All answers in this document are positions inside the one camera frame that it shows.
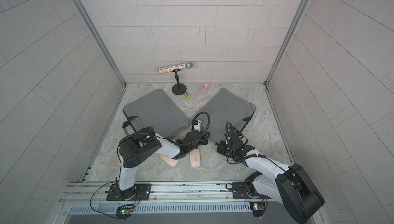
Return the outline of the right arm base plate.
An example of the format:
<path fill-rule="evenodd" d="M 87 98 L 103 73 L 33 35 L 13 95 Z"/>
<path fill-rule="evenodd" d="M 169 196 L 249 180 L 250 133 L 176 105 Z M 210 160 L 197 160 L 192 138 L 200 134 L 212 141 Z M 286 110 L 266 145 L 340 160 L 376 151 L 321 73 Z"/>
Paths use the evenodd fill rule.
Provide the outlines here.
<path fill-rule="evenodd" d="M 254 197 L 248 192 L 246 183 L 231 183 L 230 190 L 234 199 L 253 199 Z"/>

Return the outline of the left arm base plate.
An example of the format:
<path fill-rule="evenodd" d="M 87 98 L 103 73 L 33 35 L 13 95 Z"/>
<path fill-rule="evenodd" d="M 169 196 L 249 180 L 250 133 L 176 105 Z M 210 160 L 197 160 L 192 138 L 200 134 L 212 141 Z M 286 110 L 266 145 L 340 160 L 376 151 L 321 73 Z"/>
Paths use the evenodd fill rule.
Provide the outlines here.
<path fill-rule="evenodd" d="M 106 191 L 107 201 L 145 201 L 149 199 L 151 184 L 135 184 L 127 190 L 121 190 L 119 184 L 112 184 Z"/>

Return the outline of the grey laptop bag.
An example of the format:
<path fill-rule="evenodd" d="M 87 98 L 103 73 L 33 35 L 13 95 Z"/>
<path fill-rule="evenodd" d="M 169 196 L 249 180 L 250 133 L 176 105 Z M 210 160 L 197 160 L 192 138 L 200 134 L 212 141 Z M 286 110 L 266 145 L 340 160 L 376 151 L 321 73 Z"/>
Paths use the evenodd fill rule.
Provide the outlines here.
<path fill-rule="evenodd" d="M 255 113 L 256 106 L 225 88 L 219 92 L 200 109 L 200 112 L 207 112 L 210 116 L 208 132 L 209 139 L 214 143 L 219 143 L 225 138 L 225 124 L 230 122 L 238 131 L 242 132 L 250 122 Z"/>
<path fill-rule="evenodd" d="M 126 121 L 122 128 L 127 135 L 151 126 L 161 137 L 172 138 L 189 126 L 187 116 L 162 89 L 124 106 Z"/>

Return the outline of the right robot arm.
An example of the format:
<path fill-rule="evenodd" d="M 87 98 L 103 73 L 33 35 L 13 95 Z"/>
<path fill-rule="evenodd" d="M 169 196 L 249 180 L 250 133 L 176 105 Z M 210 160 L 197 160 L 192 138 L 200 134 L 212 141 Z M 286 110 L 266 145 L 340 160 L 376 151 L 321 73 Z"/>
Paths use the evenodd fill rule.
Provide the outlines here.
<path fill-rule="evenodd" d="M 325 205 L 325 199 L 304 168 L 295 163 L 279 163 L 242 141 L 243 135 L 228 121 L 225 139 L 217 152 L 229 164 L 243 164 L 254 169 L 246 180 L 246 192 L 251 197 L 267 196 L 280 202 L 288 214 L 299 224 L 307 221 Z"/>

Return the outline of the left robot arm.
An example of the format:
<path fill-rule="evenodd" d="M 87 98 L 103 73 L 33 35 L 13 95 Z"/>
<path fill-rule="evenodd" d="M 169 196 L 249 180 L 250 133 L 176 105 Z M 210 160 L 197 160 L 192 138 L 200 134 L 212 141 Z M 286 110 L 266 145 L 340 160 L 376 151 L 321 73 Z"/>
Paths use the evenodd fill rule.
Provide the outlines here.
<path fill-rule="evenodd" d="M 137 167 L 153 154 L 161 154 L 173 160 L 184 158 L 199 146 L 207 145 L 210 133 L 195 125 L 184 139 L 171 140 L 157 134 L 148 126 L 119 142 L 118 155 L 121 163 L 118 186 L 121 191 L 132 189 L 135 185 Z"/>

